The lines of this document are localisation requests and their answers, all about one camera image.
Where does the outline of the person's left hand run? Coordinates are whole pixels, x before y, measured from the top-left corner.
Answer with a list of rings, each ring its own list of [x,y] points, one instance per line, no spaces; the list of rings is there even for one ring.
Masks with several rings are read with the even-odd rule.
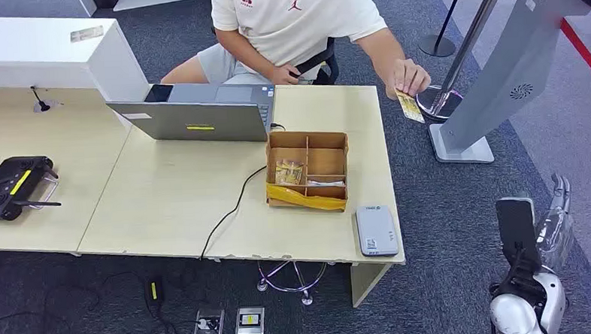
[[[396,100],[397,91],[409,96],[423,92],[430,85],[431,77],[412,59],[397,59],[386,73],[384,83],[387,97]]]

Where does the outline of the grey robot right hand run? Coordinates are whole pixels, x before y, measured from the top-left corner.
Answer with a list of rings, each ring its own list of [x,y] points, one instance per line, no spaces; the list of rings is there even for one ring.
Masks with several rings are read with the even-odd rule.
[[[536,246],[541,267],[556,273],[568,259],[574,241],[570,215],[571,187],[566,176],[551,175],[554,182],[550,209],[536,223]]]

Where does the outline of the person's right hand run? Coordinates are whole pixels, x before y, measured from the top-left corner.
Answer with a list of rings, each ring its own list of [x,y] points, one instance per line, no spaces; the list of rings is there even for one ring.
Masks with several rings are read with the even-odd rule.
[[[272,66],[264,76],[275,85],[286,85],[299,83],[300,71],[292,65]]]

